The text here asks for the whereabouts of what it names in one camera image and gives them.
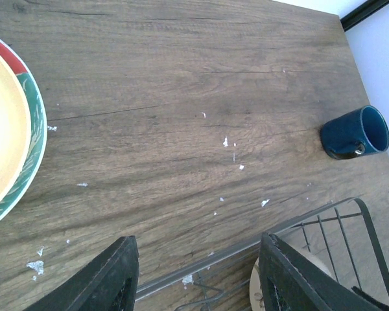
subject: blue mug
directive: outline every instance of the blue mug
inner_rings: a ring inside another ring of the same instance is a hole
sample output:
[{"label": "blue mug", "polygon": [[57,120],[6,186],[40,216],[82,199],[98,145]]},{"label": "blue mug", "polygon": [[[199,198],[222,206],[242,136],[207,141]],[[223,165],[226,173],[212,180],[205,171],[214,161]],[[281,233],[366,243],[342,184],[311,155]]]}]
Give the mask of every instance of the blue mug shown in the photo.
[{"label": "blue mug", "polygon": [[325,152],[339,160],[385,152],[389,147],[388,126],[373,106],[364,106],[325,123],[320,137]]}]

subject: wooden table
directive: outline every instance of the wooden table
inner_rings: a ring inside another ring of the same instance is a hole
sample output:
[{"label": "wooden table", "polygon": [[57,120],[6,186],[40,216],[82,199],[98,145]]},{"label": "wooden table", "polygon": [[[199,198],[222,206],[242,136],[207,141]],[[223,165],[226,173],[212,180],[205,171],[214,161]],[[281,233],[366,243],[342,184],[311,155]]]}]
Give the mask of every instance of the wooden table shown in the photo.
[{"label": "wooden table", "polygon": [[0,0],[0,38],[58,127],[0,222],[0,310],[121,235],[137,236],[143,283],[348,196],[389,253],[388,156],[334,161],[318,138],[368,103],[337,16],[265,0]]}]

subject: dish rack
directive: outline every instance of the dish rack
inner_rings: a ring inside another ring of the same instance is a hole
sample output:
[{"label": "dish rack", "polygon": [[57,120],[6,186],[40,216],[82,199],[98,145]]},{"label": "dish rack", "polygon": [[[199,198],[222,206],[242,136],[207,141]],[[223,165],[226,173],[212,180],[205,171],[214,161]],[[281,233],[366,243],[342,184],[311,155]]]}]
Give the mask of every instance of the dish rack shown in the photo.
[{"label": "dish rack", "polygon": [[[370,294],[369,291],[371,290],[366,290],[365,285],[371,284],[371,278],[375,277],[373,283],[376,293],[372,296],[375,297],[375,294],[377,295],[378,292],[382,291],[384,295],[380,300],[389,304],[388,266],[369,210],[361,199],[347,198],[337,203],[329,203],[275,225],[267,232],[279,236],[288,243],[291,242],[296,245],[300,243],[300,247],[315,255],[321,256],[324,254],[327,259],[325,263],[333,271],[334,278],[346,288],[358,286]],[[355,249],[363,248],[363,256],[358,258],[355,258],[352,250],[354,244],[351,242],[351,237],[355,235],[357,235],[357,244],[364,241],[365,244],[370,245],[370,248],[366,248],[366,245],[358,246],[356,244]],[[175,311],[225,310],[225,308],[221,308],[222,304],[231,299],[236,293],[245,292],[249,284],[249,278],[245,277],[234,282],[231,286],[226,285],[225,287],[216,285],[213,279],[237,265],[242,266],[244,264],[244,268],[248,267],[248,271],[251,272],[253,262],[259,255],[260,242],[261,235],[253,236],[164,277],[147,282],[137,288],[136,301],[147,298],[168,286],[182,282],[185,277],[191,276],[193,287],[201,289],[202,297],[198,296],[196,299],[182,303],[175,308]],[[373,256],[368,255],[368,250],[371,254],[374,254],[373,265],[375,269],[372,268],[372,263],[365,264],[363,261],[366,258],[373,258]],[[368,269],[367,278],[370,279],[369,282],[366,282],[366,275],[360,274],[363,269]],[[239,311],[247,310],[251,310],[248,304],[239,309]]]}]

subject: white speck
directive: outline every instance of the white speck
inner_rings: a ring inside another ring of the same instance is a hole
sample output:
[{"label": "white speck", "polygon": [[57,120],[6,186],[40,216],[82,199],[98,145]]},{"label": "white speck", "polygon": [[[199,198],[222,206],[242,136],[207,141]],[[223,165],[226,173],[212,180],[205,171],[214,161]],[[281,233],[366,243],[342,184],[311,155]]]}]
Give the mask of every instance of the white speck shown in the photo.
[{"label": "white speck", "polygon": [[190,275],[184,277],[182,282],[184,285],[193,284],[193,275],[190,274]]},{"label": "white speck", "polygon": [[26,265],[26,267],[35,270],[36,272],[38,272],[38,275],[43,274],[45,271],[43,268],[43,261],[41,260],[30,262]]},{"label": "white speck", "polygon": [[38,251],[37,254],[41,257],[43,255],[43,250],[45,249],[45,246],[42,246]]},{"label": "white speck", "polygon": [[261,207],[264,207],[269,201],[270,201],[270,199],[263,200],[263,201],[261,202]]}]

